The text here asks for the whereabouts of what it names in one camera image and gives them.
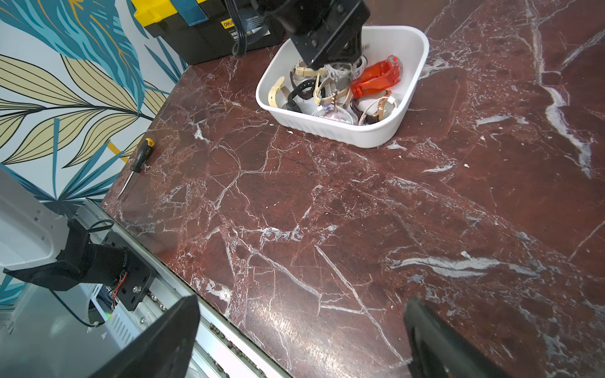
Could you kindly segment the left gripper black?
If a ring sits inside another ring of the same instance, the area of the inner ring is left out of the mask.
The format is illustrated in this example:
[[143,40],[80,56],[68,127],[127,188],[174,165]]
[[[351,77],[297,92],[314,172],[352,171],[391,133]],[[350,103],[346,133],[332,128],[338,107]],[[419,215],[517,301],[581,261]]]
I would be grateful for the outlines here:
[[362,0],[265,1],[264,17],[282,25],[308,67],[321,69],[359,60],[370,8]]

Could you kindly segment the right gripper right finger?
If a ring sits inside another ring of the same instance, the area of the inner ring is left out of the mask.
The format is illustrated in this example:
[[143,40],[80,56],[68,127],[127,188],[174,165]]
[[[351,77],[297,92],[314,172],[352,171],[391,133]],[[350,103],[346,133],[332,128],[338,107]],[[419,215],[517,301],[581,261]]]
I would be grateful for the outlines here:
[[403,315],[413,377],[508,377],[421,299],[406,302]]

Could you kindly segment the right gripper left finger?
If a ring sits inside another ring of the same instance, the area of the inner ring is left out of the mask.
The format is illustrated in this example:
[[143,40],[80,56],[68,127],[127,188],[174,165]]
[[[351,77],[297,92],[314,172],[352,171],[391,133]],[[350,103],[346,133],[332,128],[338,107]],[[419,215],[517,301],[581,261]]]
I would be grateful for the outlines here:
[[197,297],[183,297],[92,376],[184,377],[199,323]]

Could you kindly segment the pink white watch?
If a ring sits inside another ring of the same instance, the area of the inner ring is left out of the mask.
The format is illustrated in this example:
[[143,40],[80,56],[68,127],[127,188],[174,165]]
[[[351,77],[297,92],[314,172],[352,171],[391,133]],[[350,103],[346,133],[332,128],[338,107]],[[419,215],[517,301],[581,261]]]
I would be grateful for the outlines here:
[[341,106],[335,106],[332,103],[319,106],[313,113],[313,117],[324,118],[330,121],[337,121],[345,124],[357,124],[359,118],[354,113]]

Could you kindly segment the small cream watch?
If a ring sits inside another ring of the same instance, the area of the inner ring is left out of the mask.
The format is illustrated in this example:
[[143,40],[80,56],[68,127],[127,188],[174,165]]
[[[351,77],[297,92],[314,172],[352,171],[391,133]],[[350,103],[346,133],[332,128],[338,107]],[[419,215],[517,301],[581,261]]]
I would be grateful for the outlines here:
[[269,90],[269,94],[267,96],[268,103],[273,108],[285,110],[287,108],[290,94],[291,90],[286,85],[285,77],[280,77]]

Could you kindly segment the cream square-face watch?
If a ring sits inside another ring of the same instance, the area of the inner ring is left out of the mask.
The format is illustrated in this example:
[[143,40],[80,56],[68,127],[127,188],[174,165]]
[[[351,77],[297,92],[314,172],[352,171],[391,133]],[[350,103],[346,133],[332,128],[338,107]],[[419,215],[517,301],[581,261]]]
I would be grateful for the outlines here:
[[301,60],[293,66],[291,75],[296,78],[296,80],[304,80],[306,78],[315,78],[317,76],[326,77],[327,72],[325,68],[314,70],[308,67],[307,64]]

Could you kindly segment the dark brown leather watch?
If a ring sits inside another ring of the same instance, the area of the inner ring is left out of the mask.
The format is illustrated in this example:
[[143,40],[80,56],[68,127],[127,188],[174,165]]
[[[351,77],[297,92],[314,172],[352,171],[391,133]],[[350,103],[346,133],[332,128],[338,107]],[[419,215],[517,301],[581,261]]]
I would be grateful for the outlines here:
[[358,125],[376,124],[389,118],[398,107],[392,92],[385,90],[377,94],[377,98],[368,105],[362,106],[359,99],[351,101],[351,110],[358,118]]

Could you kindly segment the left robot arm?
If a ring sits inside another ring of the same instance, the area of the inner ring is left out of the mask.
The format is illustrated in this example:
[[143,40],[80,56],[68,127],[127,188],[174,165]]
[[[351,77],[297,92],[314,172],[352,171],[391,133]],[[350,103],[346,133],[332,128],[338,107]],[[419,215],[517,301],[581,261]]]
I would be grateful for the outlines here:
[[[364,1],[255,1],[263,21],[278,22],[310,69],[354,65],[362,56]],[[93,231],[44,206],[8,169],[1,170],[1,267],[4,274],[55,291],[80,283],[111,285],[126,253],[94,245]]]

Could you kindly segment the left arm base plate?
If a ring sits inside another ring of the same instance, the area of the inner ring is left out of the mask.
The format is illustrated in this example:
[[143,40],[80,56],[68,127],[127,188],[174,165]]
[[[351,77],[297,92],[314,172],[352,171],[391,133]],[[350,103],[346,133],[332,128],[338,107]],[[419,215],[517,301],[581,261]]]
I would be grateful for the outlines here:
[[125,268],[111,293],[114,300],[121,303],[126,310],[134,311],[147,295],[152,281],[158,275],[157,271],[116,232],[109,232],[102,244],[126,253]]

